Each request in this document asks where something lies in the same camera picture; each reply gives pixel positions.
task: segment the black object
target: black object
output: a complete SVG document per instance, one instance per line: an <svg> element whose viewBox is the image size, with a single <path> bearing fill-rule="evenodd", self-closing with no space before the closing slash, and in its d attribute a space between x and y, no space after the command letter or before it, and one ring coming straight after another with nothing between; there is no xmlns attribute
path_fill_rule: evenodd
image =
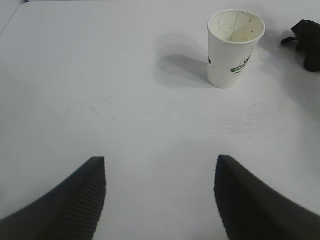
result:
<svg viewBox="0 0 320 240"><path fill-rule="evenodd" d="M281 41L286 45L292 41L299 41L297 52L305 52L304 68L309 72L320 72L320 25L313 21L301 20L291 28L295 37L288 37Z"/></svg>
<svg viewBox="0 0 320 240"><path fill-rule="evenodd" d="M230 240L320 240L320 217L280 195L235 159L221 155L216 204Z"/></svg>
<svg viewBox="0 0 320 240"><path fill-rule="evenodd" d="M92 157L55 189L0 221L0 240L91 240L106 197L104 157Z"/></svg>

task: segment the white paper cup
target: white paper cup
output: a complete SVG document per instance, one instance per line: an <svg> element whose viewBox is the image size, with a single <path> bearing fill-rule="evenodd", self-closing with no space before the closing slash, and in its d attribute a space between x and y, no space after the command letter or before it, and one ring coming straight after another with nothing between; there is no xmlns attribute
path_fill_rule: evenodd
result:
<svg viewBox="0 0 320 240"><path fill-rule="evenodd" d="M208 22L209 82L222 89L233 87L265 30L261 18L245 10L230 9L214 14Z"/></svg>

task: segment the cup rim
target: cup rim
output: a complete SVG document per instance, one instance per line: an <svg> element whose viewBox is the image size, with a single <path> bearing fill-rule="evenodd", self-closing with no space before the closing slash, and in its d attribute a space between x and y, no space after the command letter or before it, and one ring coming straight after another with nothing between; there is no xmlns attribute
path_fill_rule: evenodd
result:
<svg viewBox="0 0 320 240"><path fill-rule="evenodd" d="M231 11L241 11L241 12L245 12L245 13L248 13L248 14L251 14L251 15L257 17L257 18L262 22L262 24L263 24L263 31L262 31L262 33L260 34L260 36L258 36L257 38L255 38L255 39L253 39L253 40L250 40L250 41L227 41L227 40L223 40L223 39L220 39L220 38L218 38L217 36L215 36L215 35L211 32L211 30L209 29L209 24L210 24L210 22L211 22L211 19L212 19L213 17L215 17L216 15L218 15L218 14L221 14L221 13L224 13L224 12L231 12ZM213 14L213 15L210 17L210 19L209 19L209 21L208 21L208 24L207 24L207 29L208 29L209 33L210 33L214 38L216 38L216 39L218 39L218 40L220 40L220 41L222 41L222 42L225 42L225 43L227 43L227 44L232 44L232 45L244 45L244 44L251 44L251 43L259 40L259 39L265 34L265 32L266 32L266 24L265 24L265 22L261 19L261 17L259 17L257 14L254 14L253 12L250 12L250 11L247 11L247 10L243 10L243 9L226 9L226 10L222 10L222 11L216 12L215 14Z"/></svg>

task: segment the white table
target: white table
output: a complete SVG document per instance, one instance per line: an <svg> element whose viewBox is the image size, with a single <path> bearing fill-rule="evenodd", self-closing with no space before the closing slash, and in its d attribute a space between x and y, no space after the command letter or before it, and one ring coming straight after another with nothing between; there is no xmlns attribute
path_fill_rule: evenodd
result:
<svg viewBox="0 0 320 240"><path fill-rule="evenodd" d="M267 31L224 90L206 82L207 21L228 8ZM0 37L0 218L105 156L96 240L225 240L220 154L320 214L320 75L280 46L319 12L315 0L22 5Z"/></svg>

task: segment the green label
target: green label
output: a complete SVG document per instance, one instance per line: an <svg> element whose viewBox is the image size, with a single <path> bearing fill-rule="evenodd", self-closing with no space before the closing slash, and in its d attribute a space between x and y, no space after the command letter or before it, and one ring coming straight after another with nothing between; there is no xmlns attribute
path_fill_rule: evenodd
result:
<svg viewBox="0 0 320 240"><path fill-rule="evenodd" d="M244 69L244 67L247 65L250 57L251 57L251 56L249 56L246 60L244 60L244 63L243 63L241 66L237 66L237 67L235 67L235 68L232 68L232 69L231 69L231 72L232 72L232 73L236 73L236 74L240 73L240 72Z"/></svg>

